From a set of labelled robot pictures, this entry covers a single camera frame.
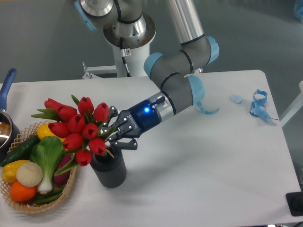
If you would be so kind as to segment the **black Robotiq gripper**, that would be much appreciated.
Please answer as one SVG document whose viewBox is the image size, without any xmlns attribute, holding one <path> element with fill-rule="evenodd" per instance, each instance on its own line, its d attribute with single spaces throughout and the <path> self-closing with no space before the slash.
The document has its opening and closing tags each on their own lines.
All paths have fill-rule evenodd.
<svg viewBox="0 0 303 227">
<path fill-rule="evenodd" d="M 114 106 L 109 107 L 109 117 L 102 123 L 102 133 L 107 132 L 113 126 L 116 133 L 108 137 L 111 147 L 121 150 L 137 150 L 138 143 L 134 138 L 140 137 L 143 133 L 160 124 L 160 117 L 153 107 L 153 102 L 143 100 L 142 102 L 122 110 L 118 114 Z M 131 139 L 128 142 L 120 142 L 119 139 Z"/>
</svg>

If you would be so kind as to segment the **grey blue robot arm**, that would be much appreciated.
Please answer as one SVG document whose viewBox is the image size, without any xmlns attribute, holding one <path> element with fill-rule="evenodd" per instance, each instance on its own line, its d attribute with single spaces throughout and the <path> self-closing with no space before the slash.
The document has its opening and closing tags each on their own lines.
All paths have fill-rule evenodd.
<svg viewBox="0 0 303 227">
<path fill-rule="evenodd" d="M 204 34 L 194 2 L 169 0 L 169 14 L 180 42 L 180 50 L 166 57 L 150 53 L 155 37 L 153 19 L 142 11 L 139 0 L 78 0 L 75 7 L 89 30 L 102 29 L 112 46 L 115 65 L 86 68 L 87 74 L 115 72 L 118 77 L 147 76 L 159 88 L 148 99 L 118 111 L 110 108 L 116 121 L 104 123 L 112 130 L 107 141 L 111 148 L 137 149 L 137 138 L 161 122 L 192 105 L 199 105 L 205 89 L 194 71 L 213 62 L 219 55 L 216 40 Z"/>
</svg>

